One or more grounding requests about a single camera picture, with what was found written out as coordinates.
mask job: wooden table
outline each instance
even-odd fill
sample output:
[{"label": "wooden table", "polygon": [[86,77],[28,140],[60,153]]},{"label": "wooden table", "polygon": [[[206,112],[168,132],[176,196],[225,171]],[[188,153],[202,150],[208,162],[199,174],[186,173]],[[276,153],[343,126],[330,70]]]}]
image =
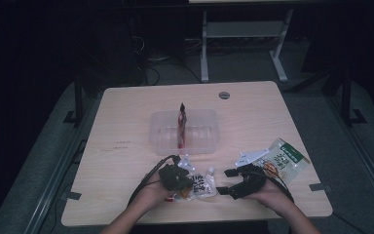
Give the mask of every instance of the wooden table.
[{"label": "wooden table", "polygon": [[[220,92],[230,98],[221,99]],[[105,91],[68,199],[62,223],[66,226],[110,223],[128,203],[145,174],[163,158],[149,143],[150,117],[159,110],[214,109],[220,140],[212,154],[190,155],[197,172],[215,168],[217,186],[232,186],[243,179],[224,171],[235,167],[240,152],[269,147],[278,137],[309,157],[281,93],[274,82],[220,83],[160,87],[114,88]],[[323,190],[311,191],[320,183],[311,164],[288,187],[295,203],[310,217],[332,213]],[[163,203],[139,223],[181,223],[277,218],[271,210],[252,200],[230,196],[183,203]]]}]

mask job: dark background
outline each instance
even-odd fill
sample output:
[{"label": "dark background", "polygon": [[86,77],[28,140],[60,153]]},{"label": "dark background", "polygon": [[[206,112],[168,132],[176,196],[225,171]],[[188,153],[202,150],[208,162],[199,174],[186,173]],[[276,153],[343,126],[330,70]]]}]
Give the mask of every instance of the dark background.
[{"label": "dark background", "polygon": [[[0,205],[57,99],[78,75],[89,95],[108,86],[137,86],[144,57],[133,53],[131,35],[180,58],[184,38],[201,35],[200,11],[143,11],[134,21],[132,12],[94,10],[121,4],[0,0]],[[254,17],[244,12],[242,17]],[[303,37],[312,41],[305,70],[348,67],[374,101],[374,1],[298,6],[287,40]]]}]

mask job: clear plastic container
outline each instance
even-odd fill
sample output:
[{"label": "clear plastic container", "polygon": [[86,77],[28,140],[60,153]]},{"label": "clear plastic container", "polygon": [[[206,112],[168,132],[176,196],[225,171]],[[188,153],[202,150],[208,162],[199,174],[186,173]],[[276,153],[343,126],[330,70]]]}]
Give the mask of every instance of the clear plastic container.
[{"label": "clear plastic container", "polygon": [[186,109],[185,147],[178,148],[178,110],[158,111],[151,116],[150,143],[161,156],[213,153],[220,139],[217,114],[211,109]]}]

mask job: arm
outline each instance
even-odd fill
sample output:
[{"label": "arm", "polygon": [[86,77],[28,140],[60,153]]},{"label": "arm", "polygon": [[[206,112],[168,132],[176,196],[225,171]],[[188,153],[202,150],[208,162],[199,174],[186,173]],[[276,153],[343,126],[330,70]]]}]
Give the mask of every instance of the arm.
[{"label": "arm", "polygon": [[158,174],[154,174],[149,182],[139,191],[132,203],[101,231],[102,234],[129,233],[140,218],[160,205],[168,195],[173,194],[163,187]]},{"label": "arm", "polygon": [[260,191],[245,198],[257,200],[260,204],[275,211],[279,216],[286,219],[294,233],[320,233],[302,211],[269,180],[266,180],[266,184]]}]

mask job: person's right hand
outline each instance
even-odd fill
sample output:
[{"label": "person's right hand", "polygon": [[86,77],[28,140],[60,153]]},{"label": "person's right hand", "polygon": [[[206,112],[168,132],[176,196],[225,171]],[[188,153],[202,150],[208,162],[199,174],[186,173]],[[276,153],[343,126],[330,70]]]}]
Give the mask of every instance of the person's right hand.
[{"label": "person's right hand", "polygon": [[295,207],[293,202],[268,179],[266,179],[265,185],[258,192],[247,195],[244,198],[257,200],[260,204],[272,209],[279,216],[283,216],[284,212]]}]

